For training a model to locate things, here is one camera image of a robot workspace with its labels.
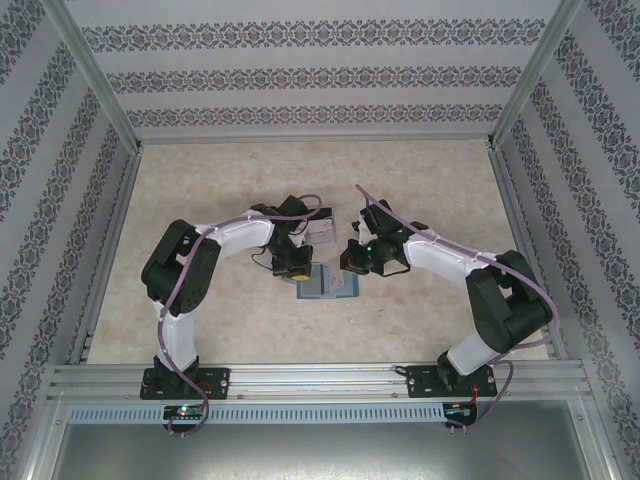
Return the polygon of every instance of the black mounting plate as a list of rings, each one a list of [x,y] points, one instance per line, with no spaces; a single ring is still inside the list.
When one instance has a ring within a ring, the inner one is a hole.
[[[196,384],[204,390],[209,400],[226,400],[229,392],[228,368],[199,367],[196,373]],[[175,392],[165,392],[158,382],[157,370],[147,368],[142,377],[140,388],[142,400],[198,400],[200,395],[191,389],[186,396],[177,396]]]
[[[449,391],[438,377],[437,365],[396,367],[396,372],[406,377],[409,398],[471,397],[474,386],[478,388],[479,397],[498,395],[493,369],[489,365],[480,367],[471,375],[461,377],[453,391]]]

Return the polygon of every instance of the wall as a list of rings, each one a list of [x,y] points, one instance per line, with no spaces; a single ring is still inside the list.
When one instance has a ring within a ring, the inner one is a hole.
[[[0,4],[0,479],[66,363],[129,154],[40,3]]]
[[[640,477],[638,4],[585,2],[502,146],[565,345]]]
[[[143,140],[488,134],[558,0],[75,0]]]

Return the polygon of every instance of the purple cable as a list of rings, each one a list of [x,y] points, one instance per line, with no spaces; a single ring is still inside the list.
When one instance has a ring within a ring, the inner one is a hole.
[[[513,372],[515,370],[515,367],[511,360],[498,360],[496,362],[490,362],[490,363],[492,366],[509,365],[509,375],[507,375],[507,379],[504,381],[504,385],[500,389],[500,392],[498,393],[496,398],[493,400],[493,403],[491,403],[491,406],[489,406],[489,408],[487,408],[487,411],[484,412],[482,416],[478,420],[476,420],[473,425],[471,425],[472,428],[475,428],[478,425],[480,425],[482,422],[484,422],[489,416],[489,414],[495,410],[495,408],[498,406],[498,403],[500,403],[500,400],[502,400],[502,397],[504,397],[505,393],[507,393],[507,387],[509,387],[511,380],[513,380]]]
[[[164,332],[162,331],[163,330],[162,325],[163,325],[164,319],[167,316],[167,313],[169,312],[169,309],[171,308],[171,305],[173,305],[173,302],[175,301],[176,297],[180,293],[180,289],[182,288],[184,279],[187,276],[187,273],[189,272],[189,268],[191,268],[191,263],[193,263],[193,257],[195,256],[196,251],[198,250],[198,247],[200,247],[200,244],[204,241],[205,238],[207,238],[209,234],[219,230],[222,227],[226,227],[227,225],[231,225],[233,223],[238,223],[238,222],[244,222],[246,220],[251,220],[251,218],[256,218],[259,220],[282,221],[282,222],[290,222],[292,220],[307,220],[313,217],[314,215],[316,215],[320,211],[320,209],[322,208],[322,199],[314,193],[307,193],[306,195],[301,195],[298,197],[299,200],[303,200],[305,198],[313,198],[318,201],[317,207],[310,213],[307,213],[305,215],[294,215],[290,217],[283,216],[283,215],[260,214],[260,215],[256,215],[255,217],[252,217],[251,215],[246,215],[242,217],[232,218],[230,220],[225,220],[222,223],[214,225],[213,227],[207,228],[204,232],[200,234],[200,236],[196,239],[195,243],[191,247],[191,251],[189,252],[189,255],[187,255],[187,258],[184,262],[184,266],[182,267],[182,271],[180,272],[180,275],[178,276],[178,280],[176,281],[176,284],[173,287],[173,290],[171,291],[171,295],[169,295],[169,298],[167,299],[165,305],[160,310],[160,321],[158,322],[158,342],[160,343],[160,349],[162,350],[162,353],[164,353],[164,356],[167,359],[167,363],[171,366],[173,371],[176,372],[182,380],[184,380],[184,382],[187,385],[193,388],[198,393],[198,395],[202,397],[202,402],[204,405],[205,411],[204,411],[204,414],[202,415],[202,419],[200,420],[200,422],[190,430],[187,430],[186,432],[181,433],[180,434],[181,437],[186,437],[187,435],[191,435],[192,433],[197,432],[206,423],[207,419],[209,418],[209,399],[207,398],[207,394],[205,393],[205,391],[202,390],[198,385],[196,385],[196,383],[193,382],[189,377],[187,377],[178,368],[176,363],[173,361],[173,359],[169,355],[167,345],[164,341]],[[170,419],[169,424],[167,425],[167,430],[169,431],[169,435],[173,435],[175,433],[171,429],[171,426],[173,425],[173,420],[174,420],[173,418]]]
[[[456,243],[450,242],[450,241],[448,241],[448,240],[446,240],[444,238],[440,238],[439,236],[431,235],[431,234],[429,234],[427,232],[424,232],[422,230],[418,230],[416,227],[411,225],[405,219],[403,219],[402,217],[396,215],[391,210],[389,210],[387,207],[385,207],[380,202],[378,202],[378,200],[373,198],[373,196],[371,196],[360,185],[356,185],[356,189],[360,193],[362,193],[362,195],[364,195],[364,198],[367,201],[370,201],[374,205],[378,206],[378,208],[380,208],[380,210],[382,210],[386,214],[390,215],[391,217],[395,218],[398,222],[403,224],[405,227],[407,227],[412,232],[417,233],[421,237],[426,238],[430,242],[439,243],[440,245],[444,245],[445,247],[450,248],[451,250],[454,250],[454,251],[456,251],[458,253],[461,253],[462,255],[465,255],[465,256],[467,256],[469,258],[475,258],[475,259],[477,259],[477,260],[479,260],[481,262],[484,262],[484,263],[486,263],[488,265],[491,265],[492,267],[498,268],[499,270],[502,270],[503,272],[508,273],[509,275],[517,278],[521,282],[524,282],[525,284],[527,284],[527,286],[531,287],[538,295],[540,295],[540,297],[545,301],[545,303],[547,305],[549,305],[549,309],[551,310],[551,315],[552,315],[552,320],[551,321],[553,322],[553,327],[551,328],[551,332],[547,336],[541,338],[540,340],[536,340],[534,342],[522,343],[520,345],[516,345],[513,348],[514,350],[519,350],[521,348],[531,348],[531,347],[537,347],[539,345],[544,345],[545,343],[549,343],[551,340],[553,340],[553,338],[557,335],[557,332],[560,329],[560,312],[558,311],[558,307],[553,302],[553,300],[551,299],[549,294],[547,292],[545,292],[544,289],[542,287],[540,287],[540,285],[538,285],[535,281],[531,280],[530,278],[526,277],[525,275],[521,274],[520,272],[517,272],[514,269],[509,268],[506,265],[501,264],[500,262],[496,262],[495,260],[493,260],[491,258],[485,257],[484,255],[481,255],[480,252],[478,252],[478,251],[474,251],[474,250],[472,250],[470,248],[467,248],[467,247],[464,247],[462,245],[458,245]],[[498,356],[493,361],[500,360],[501,358],[502,358],[502,356]]]

